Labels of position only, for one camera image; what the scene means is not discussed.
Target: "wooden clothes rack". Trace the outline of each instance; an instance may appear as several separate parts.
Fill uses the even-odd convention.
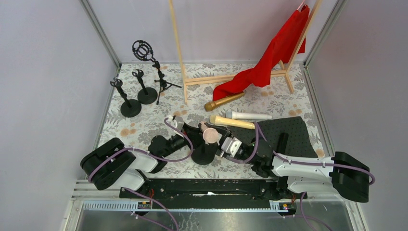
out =
[[[285,65],[282,62],[282,60],[280,60],[279,66],[281,70],[270,72],[271,77],[285,77],[286,84],[288,85],[288,88],[291,94],[294,92],[294,89],[293,89],[291,80],[289,79],[289,71],[293,65],[293,61],[294,61],[296,54],[299,52],[299,49],[302,46],[303,40],[305,40],[306,38],[307,31],[310,28],[311,22],[313,21],[316,15],[316,11],[319,9],[321,2],[322,0],[315,1],[312,11],[310,12],[309,18],[307,19],[305,28],[303,28],[300,38],[297,41],[296,49],[293,51],[289,62]],[[176,45],[177,45],[177,53],[178,53],[178,59],[179,59],[178,61],[180,62],[181,76],[183,78],[184,102],[187,104],[187,86],[188,85],[228,82],[232,80],[236,74],[235,75],[224,75],[224,76],[199,77],[199,78],[188,78],[187,77],[186,68],[184,66],[183,59],[181,57],[181,48],[180,48],[180,41],[179,41],[179,36],[178,36],[179,33],[177,31],[176,13],[174,11],[173,0],[169,0],[169,4],[170,4],[171,18],[173,21],[174,36],[175,36]]]

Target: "microphone holder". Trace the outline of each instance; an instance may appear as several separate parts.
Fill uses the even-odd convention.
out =
[[[123,100],[125,100],[125,102],[123,102],[122,106],[120,107],[120,113],[122,113],[122,115],[127,118],[135,117],[141,111],[141,104],[137,100],[128,100],[128,96],[123,91],[122,85],[123,82],[118,78],[115,78],[114,81],[111,81],[111,86],[115,87]]]
[[[138,100],[142,104],[151,104],[157,99],[157,91],[154,88],[147,88],[144,86],[143,83],[143,71],[139,69],[135,69],[132,71],[132,75],[138,79],[138,82],[141,85],[142,90],[138,93]]]
[[[153,57],[153,49],[150,46],[149,43],[147,43],[146,41],[143,40],[137,40],[133,43],[132,45],[132,51],[133,51],[133,55],[141,60],[141,61],[151,61],[154,64],[152,65],[152,67],[157,69],[157,73],[159,75],[159,80],[154,80],[154,82],[159,82],[160,83],[160,90],[159,90],[159,95],[157,97],[157,105],[159,105],[159,100],[160,100],[160,94],[169,89],[171,86],[175,86],[178,88],[181,88],[181,86],[173,84],[173,83],[169,83],[166,80],[164,80],[165,75],[163,74],[163,72],[160,70],[160,63],[159,61],[157,61],[154,57]]]

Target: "round base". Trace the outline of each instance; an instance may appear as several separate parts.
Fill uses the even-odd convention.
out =
[[[191,154],[191,159],[199,165],[208,165],[213,162],[216,152],[218,149],[218,144],[202,144]]]
[[[144,93],[143,89],[138,93],[138,100],[142,104],[151,104],[157,100],[157,91],[154,88],[146,88],[147,95]]]
[[[132,105],[132,107],[128,107],[128,104],[123,102],[122,106],[120,107],[120,113],[122,113],[124,117],[132,118],[140,113],[141,104],[137,100],[129,100],[129,103]]]

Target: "red cloth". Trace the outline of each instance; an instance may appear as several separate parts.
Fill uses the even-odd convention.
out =
[[[251,83],[258,87],[269,85],[272,68],[279,60],[284,63],[289,62],[306,25],[309,10],[308,6],[304,6],[301,11],[296,10],[272,39],[258,64],[254,68],[238,73],[233,80],[217,86],[213,92],[213,101],[241,92]],[[306,39],[303,41],[299,53],[305,52],[305,42]]]

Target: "gray wall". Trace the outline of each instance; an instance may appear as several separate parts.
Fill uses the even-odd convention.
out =
[[[371,231],[407,230],[408,1],[348,1],[310,66],[336,150],[377,182],[362,204]]]
[[[59,229],[114,73],[79,1],[0,2],[0,230]]]
[[[178,62],[168,0],[90,0],[119,59],[139,62],[134,41],[161,62]],[[184,61],[258,61],[302,0],[173,0]],[[315,0],[305,1],[310,8]],[[337,0],[324,0],[306,37],[313,46]],[[297,56],[304,60],[306,54]]]

